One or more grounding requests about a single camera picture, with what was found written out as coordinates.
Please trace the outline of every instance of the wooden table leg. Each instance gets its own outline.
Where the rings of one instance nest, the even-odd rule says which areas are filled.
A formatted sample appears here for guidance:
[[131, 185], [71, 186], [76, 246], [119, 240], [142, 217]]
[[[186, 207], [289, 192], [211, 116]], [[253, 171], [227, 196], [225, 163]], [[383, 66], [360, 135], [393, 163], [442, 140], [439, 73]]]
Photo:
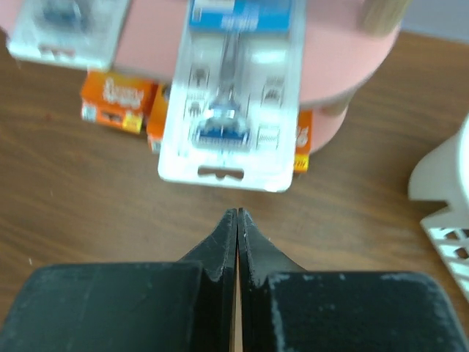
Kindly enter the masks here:
[[386, 36], [402, 21], [411, 2], [412, 0], [365, 0], [358, 25], [372, 36]]

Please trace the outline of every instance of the white plastic grid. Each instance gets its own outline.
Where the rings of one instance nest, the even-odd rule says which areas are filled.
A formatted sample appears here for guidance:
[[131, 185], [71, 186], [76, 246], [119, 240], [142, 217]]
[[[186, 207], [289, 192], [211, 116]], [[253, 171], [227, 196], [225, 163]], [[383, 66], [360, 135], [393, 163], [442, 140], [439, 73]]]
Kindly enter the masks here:
[[442, 261], [469, 301], [469, 229], [421, 225]]

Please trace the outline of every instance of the blister pack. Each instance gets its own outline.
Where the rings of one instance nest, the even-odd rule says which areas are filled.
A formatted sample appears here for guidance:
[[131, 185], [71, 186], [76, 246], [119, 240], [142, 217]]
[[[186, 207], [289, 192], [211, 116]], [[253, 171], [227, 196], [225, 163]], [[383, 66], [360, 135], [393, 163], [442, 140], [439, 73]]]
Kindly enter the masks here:
[[7, 42], [17, 59], [82, 69], [112, 65], [130, 0], [24, 0]]
[[306, 2], [190, 2], [158, 164], [164, 180], [289, 188]]

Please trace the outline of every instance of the wooden floor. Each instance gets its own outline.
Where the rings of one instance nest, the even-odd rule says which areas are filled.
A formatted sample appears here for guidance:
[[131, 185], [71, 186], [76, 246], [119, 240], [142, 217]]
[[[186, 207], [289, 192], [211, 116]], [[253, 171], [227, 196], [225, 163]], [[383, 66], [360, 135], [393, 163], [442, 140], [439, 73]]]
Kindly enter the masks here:
[[244, 207], [312, 271], [432, 275], [469, 334], [469, 304], [419, 225], [439, 205], [406, 195], [413, 167], [469, 110], [469, 46], [401, 35], [285, 194], [164, 183], [144, 139], [80, 121], [83, 80], [0, 49], [0, 320], [36, 268], [176, 260]]

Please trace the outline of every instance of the orange box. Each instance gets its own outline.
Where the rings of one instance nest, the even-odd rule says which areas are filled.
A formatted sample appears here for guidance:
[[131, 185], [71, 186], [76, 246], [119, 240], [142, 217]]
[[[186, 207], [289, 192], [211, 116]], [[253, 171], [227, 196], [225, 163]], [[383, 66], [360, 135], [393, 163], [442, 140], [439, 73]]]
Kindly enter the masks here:
[[148, 145], [153, 153], [160, 152], [161, 141], [163, 140], [164, 125], [168, 112], [170, 84], [160, 84], [156, 91], [155, 102], [152, 112], [147, 122]]
[[298, 174], [307, 172], [309, 168], [309, 153], [311, 152], [313, 119], [314, 112], [312, 110], [300, 111], [298, 115], [294, 168], [294, 171]]
[[157, 87], [149, 79], [116, 72], [89, 71], [81, 89], [81, 118], [140, 133], [151, 112]]
[[[160, 152], [163, 140], [166, 113], [168, 111], [170, 84], [161, 84], [156, 92], [152, 113], [147, 123], [148, 145], [153, 153]], [[309, 167], [309, 153], [311, 152], [311, 136], [313, 130], [313, 111], [300, 111], [298, 115], [298, 129], [295, 154], [296, 173], [305, 173]]]

